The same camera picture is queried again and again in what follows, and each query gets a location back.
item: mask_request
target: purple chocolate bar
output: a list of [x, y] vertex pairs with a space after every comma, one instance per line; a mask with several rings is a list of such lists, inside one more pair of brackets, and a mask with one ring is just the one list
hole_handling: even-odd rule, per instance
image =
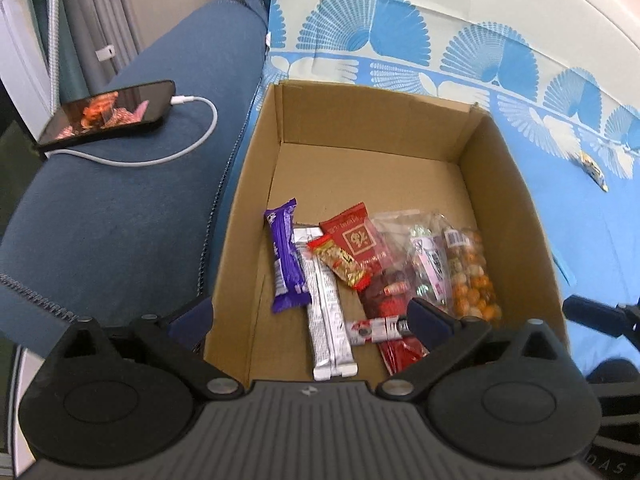
[[264, 217], [271, 228], [273, 239], [273, 266], [276, 276], [276, 297], [271, 311], [276, 314], [291, 308], [311, 303], [311, 294], [306, 286], [296, 246], [293, 243], [293, 211], [296, 199], [276, 209], [267, 209]]

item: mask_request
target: teal curtain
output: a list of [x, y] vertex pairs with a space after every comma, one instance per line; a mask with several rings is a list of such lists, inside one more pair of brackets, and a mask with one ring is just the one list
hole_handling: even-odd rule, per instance
[[[44, 59], [47, 59], [48, 14], [47, 0], [31, 0], [34, 27], [38, 31]], [[87, 97], [87, 88], [78, 53], [71, 38], [65, 7], [60, 0], [60, 102], [68, 103]]]

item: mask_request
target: smartphone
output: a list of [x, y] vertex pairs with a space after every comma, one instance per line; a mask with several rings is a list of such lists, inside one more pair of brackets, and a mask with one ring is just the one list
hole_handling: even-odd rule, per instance
[[162, 120], [175, 95], [173, 81], [121, 88], [63, 104], [44, 127], [43, 152], [92, 140], [135, 135]]

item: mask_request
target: blue and white floral pattern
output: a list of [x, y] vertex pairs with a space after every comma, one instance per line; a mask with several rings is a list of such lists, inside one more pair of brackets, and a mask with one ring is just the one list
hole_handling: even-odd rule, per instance
[[407, 0], [320, 0], [304, 19], [293, 50], [286, 50], [285, 13], [272, 0], [272, 51], [260, 101], [268, 84], [302, 78], [476, 103], [504, 118], [498, 123], [508, 139], [519, 136], [570, 162], [587, 150], [610, 174], [633, 178], [640, 112], [619, 105], [604, 120], [600, 86], [580, 67], [561, 70], [539, 88], [538, 54], [508, 25], [466, 25], [431, 68], [428, 20]]

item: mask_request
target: gray ribbed surface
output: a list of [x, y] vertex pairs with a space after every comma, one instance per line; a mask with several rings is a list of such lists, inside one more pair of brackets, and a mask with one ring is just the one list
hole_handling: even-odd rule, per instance
[[577, 462], [535, 472], [477, 464], [445, 448], [413, 406], [377, 399], [363, 383], [259, 382], [242, 399], [209, 404], [182, 441], [153, 459], [95, 471], [40, 461], [22, 478], [595, 480], [598, 476]]

